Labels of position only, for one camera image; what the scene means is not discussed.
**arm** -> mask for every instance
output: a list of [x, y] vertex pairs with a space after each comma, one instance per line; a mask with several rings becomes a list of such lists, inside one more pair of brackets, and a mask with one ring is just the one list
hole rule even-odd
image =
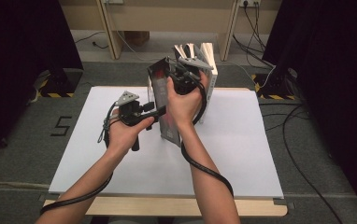
[[[205, 86], [207, 78], [202, 72], [201, 80]], [[193, 117], [202, 98], [199, 90], [195, 89], [187, 95], [178, 95], [173, 85], [173, 81], [169, 78], [167, 80], [167, 109], [178, 126], [188, 154], [195, 161], [218, 173], [219, 170], [193, 127]], [[195, 197], [204, 221], [206, 223], [240, 223], [236, 204], [229, 189], [220, 180], [195, 167], [191, 166], [191, 173]]]
[[[100, 187], [129, 151], [138, 134], [152, 123], [153, 118], [144, 119], [134, 127], [127, 127], [122, 122], [112, 124], [105, 154], [57, 201], [76, 198]], [[49, 210], [36, 223], [80, 223], [94, 198]]]

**person's right hand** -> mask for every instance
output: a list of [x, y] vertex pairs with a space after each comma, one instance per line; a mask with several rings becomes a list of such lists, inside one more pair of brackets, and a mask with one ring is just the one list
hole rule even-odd
[[[201, 76], [201, 83], [207, 87], [207, 76], [199, 71]], [[202, 95], [199, 88], [186, 95], [179, 95], [176, 93], [174, 83], [171, 77], [167, 79], [167, 110], [173, 117], [176, 124], [192, 124], [193, 117], [196, 115], [199, 105], [202, 101]]]

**power outlet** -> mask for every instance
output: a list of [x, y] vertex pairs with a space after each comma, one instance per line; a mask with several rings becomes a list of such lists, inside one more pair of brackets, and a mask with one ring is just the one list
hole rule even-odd
[[248, 1], [248, 7], [255, 7], [257, 3], [258, 3], [258, 7], [259, 7], [261, 4], [261, 0], [240, 0], [239, 6], [243, 7], [245, 1]]

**table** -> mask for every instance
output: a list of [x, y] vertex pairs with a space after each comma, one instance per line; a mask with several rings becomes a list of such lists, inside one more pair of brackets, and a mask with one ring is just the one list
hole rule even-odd
[[[124, 91], [138, 94], [141, 104], [147, 102], [146, 87], [91, 89], [50, 185], [51, 193], [65, 192], [106, 150], [104, 143], [96, 143], [102, 121]], [[230, 111], [230, 116], [222, 116], [223, 111]], [[287, 213], [253, 91], [215, 89], [205, 122], [196, 129], [219, 170], [230, 180], [240, 216]], [[142, 132], [139, 140], [140, 150], [126, 155], [87, 215], [200, 216], [190, 166], [179, 148], [160, 137], [158, 123]]]
[[106, 18], [113, 59], [120, 58], [123, 46], [118, 31], [165, 31], [216, 33], [220, 57], [226, 61], [239, 8], [238, 0], [125, 0], [123, 5], [98, 5]]

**open book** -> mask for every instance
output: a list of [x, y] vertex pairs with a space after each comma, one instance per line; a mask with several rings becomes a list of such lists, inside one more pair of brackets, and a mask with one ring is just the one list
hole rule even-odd
[[[211, 94], [213, 92], [218, 75], [217, 67], [214, 62], [213, 45], [211, 43], [202, 43], [201, 48], [198, 48], [195, 44], [175, 45], [173, 50], [175, 51], [176, 59], [178, 62], [180, 57], [187, 59], [192, 58], [201, 60], [213, 68], [212, 70], [200, 68], [200, 70], [205, 73], [208, 79], [208, 84], [206, 87], [208, 108], [208, 103], [210, 102]], [[156, 107], [167, 105], [166, 78], [168, 76], [170, 66], [171, 65], [166, 61], [166, 59], [163, 58], [159, 62], [148, 67], [150, 78], [149, 101], [155, 101]], [[200, 123], [203, 123], [205, 120], [207, 108], [204, 112], [204, 115], [199, 120]], [[161, 137], [180, 147], [181, 143], [179, 131], [168, 112], [166, 112], [166, 114], [159, 119], [159, 124], [161, 128]]]

